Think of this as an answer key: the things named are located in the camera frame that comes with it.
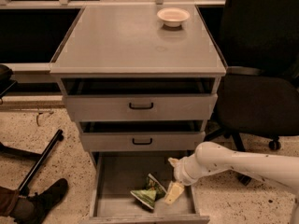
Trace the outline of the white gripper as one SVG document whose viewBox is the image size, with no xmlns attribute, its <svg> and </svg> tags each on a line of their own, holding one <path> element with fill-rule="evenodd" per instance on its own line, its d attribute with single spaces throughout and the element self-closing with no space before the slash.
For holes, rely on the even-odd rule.
<svg viewBox="0 0 299 224">
<path fill-rule="evenodd" d="M 179 160 L 169 158 L 168 161 L 174 167 L 174 178 L 177 181 L 170 182 L 164 202 L 172 204 L 184 192 L 184 186 L 190 186 L 199 179 L 199 165 L 194 155 Z"/>
</svg>

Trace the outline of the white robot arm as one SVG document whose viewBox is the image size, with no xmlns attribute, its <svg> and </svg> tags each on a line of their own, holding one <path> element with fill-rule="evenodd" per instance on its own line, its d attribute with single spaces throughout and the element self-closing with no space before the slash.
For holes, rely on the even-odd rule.
<svg viewBox="0 0 299 224">
<path fill-rule="evenodd" d="M 200 178 L 228 170 L 287 190 L 295 196 L 290 224 L 299 224 L 299 158 L 231 150 L 203 142 L 191 156 L 169 158 L 176 183 L 183 189 Z"/>
</svg>

